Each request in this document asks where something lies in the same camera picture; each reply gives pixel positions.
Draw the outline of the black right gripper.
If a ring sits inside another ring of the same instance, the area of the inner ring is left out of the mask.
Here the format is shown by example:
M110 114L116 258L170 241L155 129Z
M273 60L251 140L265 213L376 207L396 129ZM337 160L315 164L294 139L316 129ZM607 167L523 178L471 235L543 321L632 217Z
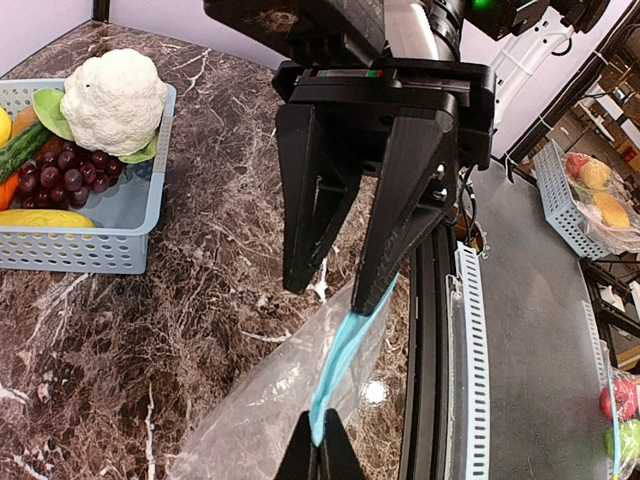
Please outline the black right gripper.
M276 114L286 290L303 293L329 253L359 190L356 161L371 173L382 164L351 300L368 316L451 208L459 163L489 167L495 74L435 60L381 59L371 70L285 61L272 85L286 103Z

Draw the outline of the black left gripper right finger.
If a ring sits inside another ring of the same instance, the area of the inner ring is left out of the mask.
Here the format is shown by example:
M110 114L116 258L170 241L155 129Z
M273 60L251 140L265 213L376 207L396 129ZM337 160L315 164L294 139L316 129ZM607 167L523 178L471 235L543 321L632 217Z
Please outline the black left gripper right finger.
M319 447L320 479L365 480L364 471L335 409L325 413L324 437Z

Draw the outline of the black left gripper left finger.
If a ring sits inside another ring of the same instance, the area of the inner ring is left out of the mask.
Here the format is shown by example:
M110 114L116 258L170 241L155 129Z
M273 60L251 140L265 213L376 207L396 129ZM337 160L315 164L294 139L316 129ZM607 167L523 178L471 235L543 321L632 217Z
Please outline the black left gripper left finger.
M295 425L274 479L316 480L318 478L318 448L312 442L309 412L304 411Z

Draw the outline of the clear zip top bag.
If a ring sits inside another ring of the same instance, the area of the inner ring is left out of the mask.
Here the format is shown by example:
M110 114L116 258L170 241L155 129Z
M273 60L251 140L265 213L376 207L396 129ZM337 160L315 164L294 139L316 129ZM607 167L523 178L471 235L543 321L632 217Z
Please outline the clear zip top bag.
M351 312L347 284L254 367L186 441L171 479L272 479L294 426L327 438L320 416L330 408L348 422L366 396L380 355L392 293L372 315Z

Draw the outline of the white toy cauliflower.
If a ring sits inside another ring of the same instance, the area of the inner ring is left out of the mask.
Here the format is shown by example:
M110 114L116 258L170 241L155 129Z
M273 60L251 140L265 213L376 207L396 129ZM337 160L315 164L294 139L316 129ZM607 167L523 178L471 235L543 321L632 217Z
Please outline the white toy cauliflower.
M152 141L167 99L168 87L149 57L115 49L65 79L60 111L77 145L123 157Z

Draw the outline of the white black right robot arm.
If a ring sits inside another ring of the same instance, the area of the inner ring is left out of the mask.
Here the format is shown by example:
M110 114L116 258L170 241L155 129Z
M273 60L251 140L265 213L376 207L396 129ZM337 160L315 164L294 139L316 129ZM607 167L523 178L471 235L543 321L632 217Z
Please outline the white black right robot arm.
M368 315L404 257L486 169L526 75L603 1L208 1L208 17L280 53L272 81L284 197L283 285L301 293L363 176L378 180L351 307Z

